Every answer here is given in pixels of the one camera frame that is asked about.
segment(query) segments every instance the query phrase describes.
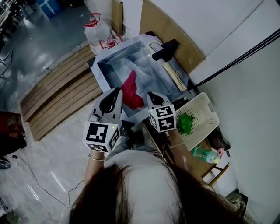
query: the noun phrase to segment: bracelet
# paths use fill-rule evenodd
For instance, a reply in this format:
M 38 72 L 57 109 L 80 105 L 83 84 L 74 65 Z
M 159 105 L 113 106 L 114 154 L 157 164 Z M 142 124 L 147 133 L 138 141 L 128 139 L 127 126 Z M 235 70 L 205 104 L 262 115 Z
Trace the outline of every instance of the bracelet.
M 95 161 L 104 161 L 105 160 L 105 157 L 103 159 L 95 159 L 95 158 L 91 157 L 91 154 L 89 154 L 88 157 Z
M 185 144 L 184 142 L 181 142 L 181 143 L 176 144 L 176 145 L 171 145 L 169 148 L 170 148 L 170 149 L 177 148 L 177 147 L 179 147 L 179 146 L 181 146 L 181 145 L 184 145 L 184 144 Z

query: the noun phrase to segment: plastic bag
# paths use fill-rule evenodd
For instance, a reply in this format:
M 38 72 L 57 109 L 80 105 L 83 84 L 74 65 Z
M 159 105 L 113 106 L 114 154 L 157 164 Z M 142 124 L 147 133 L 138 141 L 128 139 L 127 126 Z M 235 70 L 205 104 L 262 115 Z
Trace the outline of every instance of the plastic bag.
M 99 12 L 102 20 L 111 26 L 112 22 L 112 1 L 111 0 L 84 0 L 84 4 L 91 13 Z
M 100 13 L 91 13 L 89 24 L 85 24 L 84 34 L 92 52 L 97 55 L 104 48 L 111 48 L 122 42 L 122 38 L 116 35 L 102 19 Z

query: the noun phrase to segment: long brown hair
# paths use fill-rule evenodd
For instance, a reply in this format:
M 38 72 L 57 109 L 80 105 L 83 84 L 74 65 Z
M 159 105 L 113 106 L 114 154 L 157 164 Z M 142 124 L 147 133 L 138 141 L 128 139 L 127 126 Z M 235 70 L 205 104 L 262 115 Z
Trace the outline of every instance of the long brown hair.
M 100 169 L 77 198 L 69 223 L 131 223 L 133 205 L 129 205 L 129 194 L 124 186 L 126 168 L 114 164 Z M 169 165 L 167 169 L 177 185 L 180 199 L 179 215 L 173 217 L 175 224 L 247 223 L 223 197 L 205 187 L 189 172 L 176 165 Z

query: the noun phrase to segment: white plastic basket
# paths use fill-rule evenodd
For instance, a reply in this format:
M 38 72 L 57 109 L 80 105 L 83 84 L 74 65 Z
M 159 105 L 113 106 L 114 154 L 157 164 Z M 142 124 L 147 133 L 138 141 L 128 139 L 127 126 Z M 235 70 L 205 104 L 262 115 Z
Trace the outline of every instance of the white plastic basket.
M 181 135 L 189 151 L 219 125 L 218 115 L 210 110 L 209 103 L 211 103 L 210 99 L 202 92 L 176 111 L 176 122 L 184 113 L 194 117 L 191 133 Z

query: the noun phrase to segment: bottle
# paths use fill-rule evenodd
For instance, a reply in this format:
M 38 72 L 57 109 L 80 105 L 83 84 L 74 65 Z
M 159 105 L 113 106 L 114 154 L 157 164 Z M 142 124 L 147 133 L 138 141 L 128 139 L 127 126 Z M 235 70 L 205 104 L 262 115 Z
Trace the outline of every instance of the bottle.
M 200 147 L 195 147 L 192 150 L 192 155 L 208 163 L 218 163 L 220 160 L 217 153 Z

